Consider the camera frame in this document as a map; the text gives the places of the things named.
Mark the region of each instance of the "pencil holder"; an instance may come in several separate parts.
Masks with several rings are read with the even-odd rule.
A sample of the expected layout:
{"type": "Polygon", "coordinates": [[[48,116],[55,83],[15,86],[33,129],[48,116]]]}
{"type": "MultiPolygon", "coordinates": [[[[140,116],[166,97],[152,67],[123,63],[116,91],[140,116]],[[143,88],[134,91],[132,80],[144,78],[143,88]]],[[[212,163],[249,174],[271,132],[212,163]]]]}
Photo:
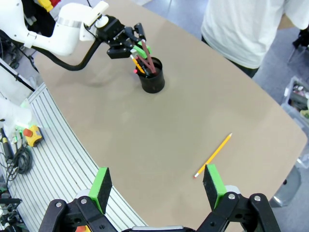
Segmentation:
{"type": "Polygon", "coordinates": [[[137,75],[140,78],[141,86],[147,93],[158,93],[160,92],[165,85],[164,76],[163,76],[163,66],[159,59],[152,57],[155,73],[152,73],[148,68],[146,69],[146,73],[149,75],[142,73],[137,67],[137,75]]]}

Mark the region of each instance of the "shirt sleeve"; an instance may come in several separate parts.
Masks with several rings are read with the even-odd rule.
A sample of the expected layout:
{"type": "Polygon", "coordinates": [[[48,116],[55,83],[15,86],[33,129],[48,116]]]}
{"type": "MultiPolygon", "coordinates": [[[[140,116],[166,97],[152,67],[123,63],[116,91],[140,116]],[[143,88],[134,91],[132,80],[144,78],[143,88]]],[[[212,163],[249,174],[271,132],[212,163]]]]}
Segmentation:
{"type": "Polygon", "coordinates": [[[309,0],[285,0],[284,12],[291,22],[301,30],[309,24],[309,0]]]}

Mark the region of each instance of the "beige tabletop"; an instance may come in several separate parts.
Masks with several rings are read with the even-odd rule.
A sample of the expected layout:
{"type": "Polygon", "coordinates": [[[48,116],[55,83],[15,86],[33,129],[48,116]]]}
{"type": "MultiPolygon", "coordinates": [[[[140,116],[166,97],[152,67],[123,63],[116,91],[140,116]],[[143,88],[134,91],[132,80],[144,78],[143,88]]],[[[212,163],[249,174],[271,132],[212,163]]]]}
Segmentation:
{"type": "MultiPolygon", "coordinates": [[[[128,26],[141,22],[153,56],[163,63],[165,88],[142,90],[128,59],[111,60],[101,45],[86,68],[67,71],[43,55],[35,63],[62,114],[99,166],[152,226],[197,228],[210,212],[202,175],[193,175],[220,142],[213,160],[226,184],[245,197],[279,188],[306,137],[257,84],[194,36],[127,0],[107,13],[128,26]]],[[[62,58],[78,64],[80,43],[62,58]]]]}

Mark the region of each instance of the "person's arm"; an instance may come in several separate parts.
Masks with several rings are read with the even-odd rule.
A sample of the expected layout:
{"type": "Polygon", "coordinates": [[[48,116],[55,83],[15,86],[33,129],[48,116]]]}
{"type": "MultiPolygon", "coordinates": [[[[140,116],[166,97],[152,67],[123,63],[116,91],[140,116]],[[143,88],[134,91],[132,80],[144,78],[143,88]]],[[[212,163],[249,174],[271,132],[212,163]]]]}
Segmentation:
{"type": "Polygon", "coordinates": [[[280,24],[278,26],[278,30],[293,28],[295,25],[291,22],[291,20],[284,14],[281,18],[280,24]]]}
{"type": "Polygon", "coordinates": [[[295,25],[304,30],[309,24],[309,0],[285,0],[284,15],[280,27],[290,28],[295,25]]]}

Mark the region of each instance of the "white t-shirt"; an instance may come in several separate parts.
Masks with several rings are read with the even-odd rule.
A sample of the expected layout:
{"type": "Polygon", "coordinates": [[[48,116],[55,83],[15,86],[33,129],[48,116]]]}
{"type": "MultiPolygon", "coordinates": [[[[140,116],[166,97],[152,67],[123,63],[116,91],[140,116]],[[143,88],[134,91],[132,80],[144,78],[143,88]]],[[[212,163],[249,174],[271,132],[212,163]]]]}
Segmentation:
{"type": "Polygon", "coordinates": [[[309,0],[209,0],[201,32],[224,57],[256,69],[276,36],[283,14],[296,27],[306,29],[309,0]]]}

